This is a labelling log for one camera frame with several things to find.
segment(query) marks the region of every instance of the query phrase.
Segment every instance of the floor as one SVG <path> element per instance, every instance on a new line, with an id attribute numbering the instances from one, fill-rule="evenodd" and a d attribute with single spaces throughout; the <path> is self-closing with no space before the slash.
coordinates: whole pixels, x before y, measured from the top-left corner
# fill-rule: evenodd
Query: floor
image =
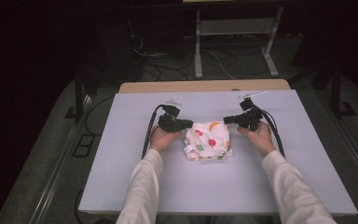
<path id="1" fill-rule="evenodd" d="M 271 56 L 280 73 L 289 79 L 303 70 L 291 65 L 301 35 L 277 36 Z M 185 55 L 147 52 L 141 81 L 194 80 L 192 37 L 186 37 Z M 263 35 L 204 38 L 201 45 L 203 80 L 270 78 L 260 53 Z M 315 90 L 313 73 L 292 83 L 326 152 L 358 209 L 358 89 L 341 77 L 340 101 L 348 102 L 355 116 L 338 119 L 330 109 L 331 83 Z M 78 123 L 66 118 L 75 106 L 74 82 L 58 97 L 17 182 L 0 213 L 0 223 L 97 223 L 117 216 L 90 215 L 76 210 L 110 105 L 118 88 L 101 85 L 84 101 L 85 114 Z M 88 143 L 88 147 L 79 147 Z M 337 223 L 358 223 L 358 215 L 335 217 Z"/>

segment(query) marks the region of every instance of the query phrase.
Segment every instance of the white metal frame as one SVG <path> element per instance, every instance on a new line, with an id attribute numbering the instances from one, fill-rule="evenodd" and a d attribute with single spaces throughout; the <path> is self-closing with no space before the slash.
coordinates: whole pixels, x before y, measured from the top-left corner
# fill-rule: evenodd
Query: white metal frame
<path id="1" fill-rule="evenodd" d="M 196 53 L 194 56 L 194 64 L 196 70 L 196 78 L 202 78 L 202 65 L 200 57 L 200 37 L 202 35 L 238 35 L 238 34 L 269 34 L 268 43 L 265 47 L 261 47 L 264 60 L 266 61 L 269 73 L 272 77 L 279 75 L 274 62 L 272 61 L 270 50 L 278 30 L 279 22 L 283 12 L 283 7 L 278 7 L 274 18 L 265 19 L 246 19 L 246 20 L 226 20 L 226 21 L 202 21 L 200 19 L 200 11 L 197 10 L 196 22 Z M 259 30 L 259 24 L 270 27 L 266 30 Z"/>

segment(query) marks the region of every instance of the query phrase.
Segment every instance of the white tabletop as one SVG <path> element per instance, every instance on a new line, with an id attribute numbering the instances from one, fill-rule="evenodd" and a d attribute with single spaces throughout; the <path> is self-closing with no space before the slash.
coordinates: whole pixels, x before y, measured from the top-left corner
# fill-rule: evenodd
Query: white tabletop
<path id="1" fill-rule="evenodd" d="M 115 96 L 79 210 L 118 213 L 141 159 L 155 108 L 174 100 L 179 119 L 223 120 L 243 113 L 239 96 L 259 91 L 119 93 Z M 296 91 L 269 91 L 252 98 L 275 119 L 286 159 L 294 164 L 333 215 L 357 214 L 329 160 Z M 245 137 L 229 126 L 234 155 L 223 161 L 188 161 L 185 134 L 164 155 L 158 211 L 190 215 L 265 215 L 278 213 L 262 158 Z"/>

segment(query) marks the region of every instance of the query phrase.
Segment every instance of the person's left hand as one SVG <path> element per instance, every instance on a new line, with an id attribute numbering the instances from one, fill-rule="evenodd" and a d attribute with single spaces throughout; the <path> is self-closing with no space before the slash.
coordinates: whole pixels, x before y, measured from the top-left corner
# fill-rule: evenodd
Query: person's left hand
<path id="1" fill-rule="evenodd" d="M 173 140 L 180 137 L 182 132 L 167 133 L 162 130 L 159 126 L 153 127 L 152 136 L 150 137 L 150 148 L 155 149 L 159 154 L 162 154 L 167 149 Z"/>

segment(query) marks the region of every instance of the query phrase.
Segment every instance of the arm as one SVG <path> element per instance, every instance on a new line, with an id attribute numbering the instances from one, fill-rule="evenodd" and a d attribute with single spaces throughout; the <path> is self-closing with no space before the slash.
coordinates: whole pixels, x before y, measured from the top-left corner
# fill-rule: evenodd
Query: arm
<path id="1" fill-rule="evenodd" d="M 238 128 L 238 132 L 246 135 L 265 158 L 262 166 L 274 192 L 282 223 L 336 223 L 297 168 L 273 146 L 267 123 L 260 121 L 255 132 L 244 128 Z"/>
<path id="2" fill-rule="evenodd" d="M 155 223 L 158 209 L 158 181 L 163 168 L 161 154 L 182 133 L 165 133 L 155 128 L 150 148 L 132 171 L 123 209 L 116 223 Z"/>

